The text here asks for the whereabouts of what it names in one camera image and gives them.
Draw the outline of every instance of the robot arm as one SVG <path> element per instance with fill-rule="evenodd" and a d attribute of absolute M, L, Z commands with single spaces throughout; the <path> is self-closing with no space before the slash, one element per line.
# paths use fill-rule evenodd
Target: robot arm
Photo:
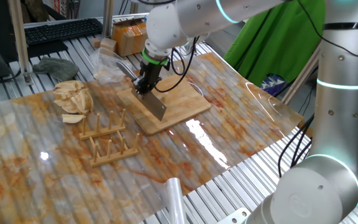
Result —
<path fill-rule="evenodd" d="M 283 2 L 178 0 L 154 8 L 147 19 L 141 77 L 134 81 L 137 92 L 154 88 L 172 47 Z M 326 0 L 326 12 L 324 37 L 354 54 L 321 43 L 310 156 L 280 179 L 247 224 L 337 224 L 358 205 L 358 0 Z"/>
<path fill-rule="evenodd" d="M 188 39 L 209 34 L 283 3 L 283 0 L 177 0 L 155 7 L 147 17 L 144 62 L 134 80 L 136 92 L 145 96 L 159 82 L 160 71 L 171 49 Z"/>

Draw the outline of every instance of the black keyboard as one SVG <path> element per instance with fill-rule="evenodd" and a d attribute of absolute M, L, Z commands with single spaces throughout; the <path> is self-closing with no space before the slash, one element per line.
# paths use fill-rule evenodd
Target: black keyboard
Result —
<path fill-rule="evenodd" d="M 55 25 L 45 25 L 24 29 L 29 45 L 41 44 L 53 40 L 65 40 L 90 34 L 102 33 L 102 23 L 97 19 L 83 19 Z"/>

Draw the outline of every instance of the gray cloth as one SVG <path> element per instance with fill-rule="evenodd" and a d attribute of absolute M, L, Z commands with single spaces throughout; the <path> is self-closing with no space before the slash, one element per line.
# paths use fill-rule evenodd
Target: gray cloth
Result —
<path fill-rule="evenodd" d="M 36 74 L 47 74 L 63 82 L 72 80 L 80 69 L 73 62 L 60 59 L 43 57 L 37 65 L 32 67 L 32 71 Z"/>

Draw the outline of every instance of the knife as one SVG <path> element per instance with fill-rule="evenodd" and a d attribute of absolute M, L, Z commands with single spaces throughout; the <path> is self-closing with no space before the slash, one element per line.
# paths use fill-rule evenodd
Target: knife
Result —
<path fill-rule="evenodd" d="M 134 81 L 137 79 L 135 73 L 124 63 L 117 62 L 117 67 Z M 158 119 L 162 120 L 167 110 L 167 106 L 161 102 L 152 92 L 140 95 L 136 92 L 136 87 L 132 87 L 132 94 Z"/>

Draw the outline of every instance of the wooden cutting board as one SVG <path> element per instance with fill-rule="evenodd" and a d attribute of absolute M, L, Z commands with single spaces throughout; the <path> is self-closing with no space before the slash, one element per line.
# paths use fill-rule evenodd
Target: wooden cutting board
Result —
<path fill-rule="evenodd" d="M 180 77 L 178 75 L 164 78 L 158 83 L 157 88 L 159 90 L 166 90 L 176 84 L 179 79 Z M 200 93 L 187 81 L 183 80 L 176 88 L 168 93 L 159 93 L 156 90 L 152 91 L 155 96 L 167 106 L 164 117 L 160 121 L 131 91 L 132 89 L 121 91 L 117 96 L 147 135 L 159 133 L 211 107 L 211 104 L 201 96 Z"/>

